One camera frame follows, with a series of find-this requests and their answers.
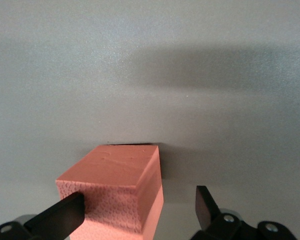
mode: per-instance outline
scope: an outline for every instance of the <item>block top face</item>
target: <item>block top face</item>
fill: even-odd
[[[100,145],[57,181],[136,186],[154,161],[159,161],[159,148],[155,145]]]

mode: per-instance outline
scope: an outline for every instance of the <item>screw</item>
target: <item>screw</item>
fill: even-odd
[[[8,232],[12,229],[12,226],[11,225],[7,225],[7,226],[4,226],[0,229],[0,233],[5,233],[5,232]]]
[[[274,233],[279,231],[278,228],[275,225],[273,225],[272,223],[267,223],[265,225],[265,228],[268,229],[270,232],[274,232]]]
[[[225,215],[223,219],[226,220],[228,223],[233,223],[235,221],[234,217],[231,215]]]

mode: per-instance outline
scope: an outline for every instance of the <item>pink foam block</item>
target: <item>pink foam block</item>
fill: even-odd
[[[100,145],[63,173],[61,199],[84,194],[85,220],[71,240],[152,240],[164,203],[159,149]]]

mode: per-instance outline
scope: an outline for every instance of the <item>gray surface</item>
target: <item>gray surface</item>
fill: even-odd
[[[300,240],[300,1],[0,1],[0,223],[100,144],[160,143],[156,240],[195,186]]]

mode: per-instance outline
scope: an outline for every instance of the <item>pink block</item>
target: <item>pink block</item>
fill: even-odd
[[[71,240],[152,240],[163,206],[159,149],[100,145],[63,173],[61,199],[81,192],[84,223]]]

